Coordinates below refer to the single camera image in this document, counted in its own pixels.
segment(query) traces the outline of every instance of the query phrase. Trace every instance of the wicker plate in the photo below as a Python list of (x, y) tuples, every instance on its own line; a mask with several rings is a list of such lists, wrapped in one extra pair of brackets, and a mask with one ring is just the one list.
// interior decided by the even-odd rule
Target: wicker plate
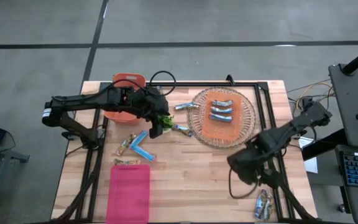
[[(207, 138), (203, 136), (203, 122), (205, 116), (205, 109), (207, 105), (207, 95), (209, 91), (219, 91), (222, 93), (231, 93), (240, 95), (241, 100), (241, 128), (239, 137), (235, 140), (225, 140), (218, 138)], [(236, 90), (223, 87), (212, 87), (198, 93), (193, 102), (200, 105), (197, 109), (190, 109), (187, 111), (187, 120), (189, 128), (192, 130), (194, 136), (200, 140), (202, 143), (216, 147), (218, 149), (229, 149), (236, 146), (239, 146), (246, 140), (248, 140), (252, 133), (254, 132), (256, 117), (255, 110), (250, 101), (241, 93)]]

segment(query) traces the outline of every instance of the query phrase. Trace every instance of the pink tray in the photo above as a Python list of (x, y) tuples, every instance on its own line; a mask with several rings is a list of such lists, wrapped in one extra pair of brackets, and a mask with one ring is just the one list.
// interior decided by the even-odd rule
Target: pink tray
[(110, 174), (106, 223), (147, 223), (149, 205), (149, 165), (113, 166)]

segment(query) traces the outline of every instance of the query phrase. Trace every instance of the gray floor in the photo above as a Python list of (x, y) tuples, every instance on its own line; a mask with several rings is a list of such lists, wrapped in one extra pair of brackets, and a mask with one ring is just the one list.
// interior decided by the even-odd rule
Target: gray floor
[[(0, 0), (0, 44), (91, 43), (101, 4)], [(355, 0), (110, 0), (105, 18), (100, 43), (358, 40)], [(41, 112), (51, 95), (79, 92), (88, 53), (0, 50), (0, 127), (14, 135), (17, 151), (31, 155), (28, 164), (11, 166), (0, 194), (0, 223), (50, 217), (67, 142), (61, 129), (41, 123)], [(221, 80), (230, 73), (237, 80), (281, 79), (290, 90), (327, 79), (328, 65), (357, 55), (358, 45), (98, 49), (89, 79), (110, 80), (119, 72), (150, 78), (169, 70), (178, 80)], [(319, 86), (310, 93), (326, 90)], [(334, 117), (318, 128), (319, 138), (342, 127), (335, 99), (330, 111)], [(320, 218), (352, 221), (336, 211), (342, 203), (338, 188), (312, 184), (312, 191)]]

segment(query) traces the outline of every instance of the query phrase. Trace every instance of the white paper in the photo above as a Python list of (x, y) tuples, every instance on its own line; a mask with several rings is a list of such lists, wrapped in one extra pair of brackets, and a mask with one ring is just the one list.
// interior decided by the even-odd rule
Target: white paper
[[(305, 137), (301, 137), (299, 138), (299, 146), (301, 148), (304, 148), (305, 146), (307, 146), (308, 144), (310, 144), (311, 142), (313, 142), (313, 139), (310, 138), (305, 138)], [(312, 172), (317, 174), (318, 170), (317, 170), (317, 158), (311, 158), (308, 159), (307, 161), (305, 161), (305, 168), (307, 172)]]

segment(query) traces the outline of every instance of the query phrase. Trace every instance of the wooden table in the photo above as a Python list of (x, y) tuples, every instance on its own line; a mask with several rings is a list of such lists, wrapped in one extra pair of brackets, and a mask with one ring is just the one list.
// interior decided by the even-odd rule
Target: wooden table
[[(281, 126), (292, 119), (284, 82), (281, 80), (266, 82), (269, 85), (276, 124)], [(100, 82), (84, 82), (82, 93), (96, 93), (99, 90), (99, 84)], [(186, 111), (174, 111), (173, 107), (179, 103), (192, 101), (193, 97), (204, 89), (205, 87), (176, 87), (174, 92), (166, 96), (170, 105), (170, 113), (175, 116), (174, 122), (188, 126)], [(233, 87), (233, 89), (241, 92), (251, 101), (258, 115), (254, 89), (250, 87)], [(264, 113), (269, 128), (270, 123), (268, 122), (264, 99), (265, 97), (262, 95)], [(76, 120), (90, 128), (93, 116), (94, 110), (78, 111)], [(142, 122), (138, 126), (120, 126), (112, 121), (108, 123), (94, 209), (94, 222), (105, 221), (109, 176), (111, 167), (114, 165), (113, 161), (117, 158), (115, 154), (117, 147), (131, 132), (139, 133), (141, 130), (150, 127), (151, 123), (146, 122)], [(258, 117), (255, 133), (260, 132), (260, 130)], [(80, 141), (72, 141), (68, 145), (67, 152), (79, 146), (81, 146)], [(272, 192), (271, 188), (262, 185), (245, 199), (235, 200), (230, 197), (228, 191), (229, 166), (226, 157), (236, 150), (214, 149), (201, 144), (194, 137), (189, 138), (174, 131), (156, 139), (146, 137), (142, 141), (141, 147), (156, 154), (157, 162), (151, 164), (132, 151), (126, 151), (120, 159), (141, 159), (143, 164), (150, 165), (152, 179), (150, 185), (150, 222), (254, 222), (256, 221), (254, 208), (257, 195), (261, 189)], [(86, 151), (79, 150), (65, 159), (52, 218), (61, 215), (78, 193), (85, 157)], [(291, 191), (302, 206), (316, 217), (316, 209), (300, 150), (296, 147), (288, 147), (284, 161)], [(244, 194), (251, 188), (251, 186), (241, 182), (236, 174), (232, 174), (233, 194)], [(280, 198), (283, 213), (286, 216), (287, 207), (282, 191), (280, 191)], [(85, 198), (84, 216), (86, 215), (88, 200), (89, 196)], [(271, 221), (276, 219), (277, 216), (273, 213)]]

